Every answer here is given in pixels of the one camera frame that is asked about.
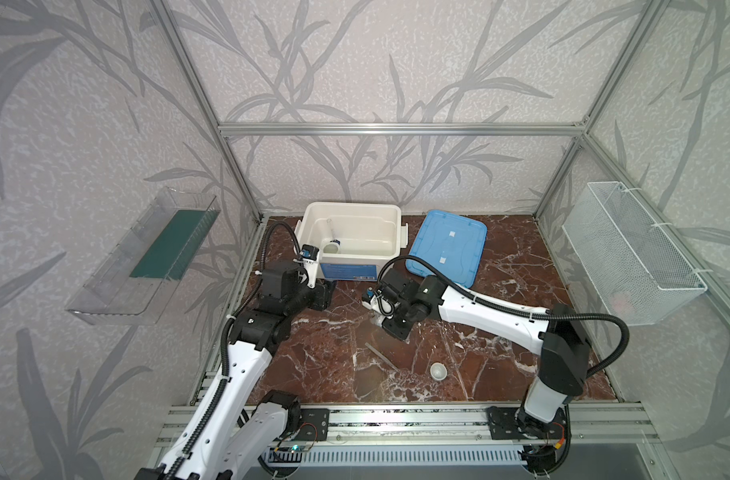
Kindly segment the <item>large white ceramic dish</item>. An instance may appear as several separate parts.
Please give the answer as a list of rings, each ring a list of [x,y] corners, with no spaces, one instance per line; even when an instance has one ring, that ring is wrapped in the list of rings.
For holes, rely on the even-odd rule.
[[[338,240],[331,240],[324,245],[322,252],[325,255],[338,254],[340,251],[340,242]]]

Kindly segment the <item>blue base small flask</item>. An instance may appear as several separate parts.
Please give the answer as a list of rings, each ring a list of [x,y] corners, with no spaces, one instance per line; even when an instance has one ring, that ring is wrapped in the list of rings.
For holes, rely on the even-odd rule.
[[[339,246],[341,244],[338,235],[336,234],[335,225],[333,222],[333,219],[331,217],[328,217],[326,219],[326,225],[328,227],[330,238],[328,240],[328,244]]]

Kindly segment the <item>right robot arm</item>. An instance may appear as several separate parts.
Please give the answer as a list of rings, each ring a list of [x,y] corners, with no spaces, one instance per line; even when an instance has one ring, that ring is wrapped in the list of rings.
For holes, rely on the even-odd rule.
[[[405,341],[414,325],[438,320],[504,338],[539,358],[536,377],[513,415],[514,427],[528,438],[547,433],[555,418],[583,393],[585,381],[617,361],[630,341],[627,324],[604,313],[576,313],[566,305],[552,309],[506,302],[469,290],[423,259],[397,256],[385,264],[376,285],[362,296],[381,327]],[[583,324],[607,322],[620,333],[616,347],[596,365]]]

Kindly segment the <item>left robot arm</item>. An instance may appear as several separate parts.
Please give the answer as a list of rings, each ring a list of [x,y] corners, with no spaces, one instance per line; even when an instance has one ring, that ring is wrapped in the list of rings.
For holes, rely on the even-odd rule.
[[[139,479],[241,479],[275,440],[301,427],[296,395],[273,390],[250,417],[243,410],[279,346],[290,337],[292,321],[307,309],[324,311],[336,284],[317,277],[319,250],[302,244],[284,221],[270,225],[261,243],[289,233],[294,257],[261,260],[254,289],[227,317],[219,343],[221,370],[203,402],[159,465],[142,468]]]

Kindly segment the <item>small white ceramic crucible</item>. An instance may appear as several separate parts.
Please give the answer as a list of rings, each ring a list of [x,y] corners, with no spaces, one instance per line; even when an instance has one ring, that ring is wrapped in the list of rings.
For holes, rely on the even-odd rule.
[[[430,365],[429,368],[430,376],[433,380],[437,382],[444,381],[448,377],[448,369],[447,367],[439,362],[435,362]]]

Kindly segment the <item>white plastic storage bin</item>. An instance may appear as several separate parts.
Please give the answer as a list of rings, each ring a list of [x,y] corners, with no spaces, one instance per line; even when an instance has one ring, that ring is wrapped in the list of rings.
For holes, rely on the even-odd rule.
[[[326,219],[333,219],[341,242],[338,254],[322,250],[330,233]],[[408,244],[408,225],[395,205],[313,202],[297,222],[300,244],[319,248],[318,276],[330,281],[374,282],[387,261]]]

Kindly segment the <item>blue plastic bin lid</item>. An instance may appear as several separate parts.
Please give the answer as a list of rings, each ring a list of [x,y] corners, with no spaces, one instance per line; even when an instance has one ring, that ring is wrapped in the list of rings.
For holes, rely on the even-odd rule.
[[[421,258],[453,282],[471,288],[487,236],[480,221],[453,213],[427,213],[409,254]]]

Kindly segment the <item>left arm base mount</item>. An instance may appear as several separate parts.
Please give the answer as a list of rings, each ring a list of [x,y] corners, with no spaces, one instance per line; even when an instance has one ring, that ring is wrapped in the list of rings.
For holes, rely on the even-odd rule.
[[[288,424],[280,439],[287,441],[326,441],[330,427],[331,410],[327,408],[300,408],[289,412]]]

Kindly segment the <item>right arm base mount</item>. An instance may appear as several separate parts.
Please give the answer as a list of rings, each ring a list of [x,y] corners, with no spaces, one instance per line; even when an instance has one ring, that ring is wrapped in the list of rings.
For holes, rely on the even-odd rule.
[[[568,430],[564,408],[558,409],[551,422],[528,416],[520,407],[490,406],[484,414],[492,440],[557,442]]]

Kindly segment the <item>clear acrylic wall shelf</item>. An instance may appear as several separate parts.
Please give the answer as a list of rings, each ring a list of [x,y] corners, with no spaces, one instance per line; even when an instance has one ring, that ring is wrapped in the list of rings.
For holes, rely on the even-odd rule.
[[[157,323],[220,213],[215,194],[162,188],[66,311],[93,326]]]

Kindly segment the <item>aluminium front rail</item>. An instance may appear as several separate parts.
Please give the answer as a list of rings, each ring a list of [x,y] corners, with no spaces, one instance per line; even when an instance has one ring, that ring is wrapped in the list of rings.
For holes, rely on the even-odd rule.
[[[523,435],[512,427],[491,427],[493,404],[326,404],[326,420],[303,427],[296,442],[315,447],[555,442],[569,433],[575,444],[658,443],[660,437],[640,403],[585,402],[569,406],[570,426],[550,426],[549,434]]]

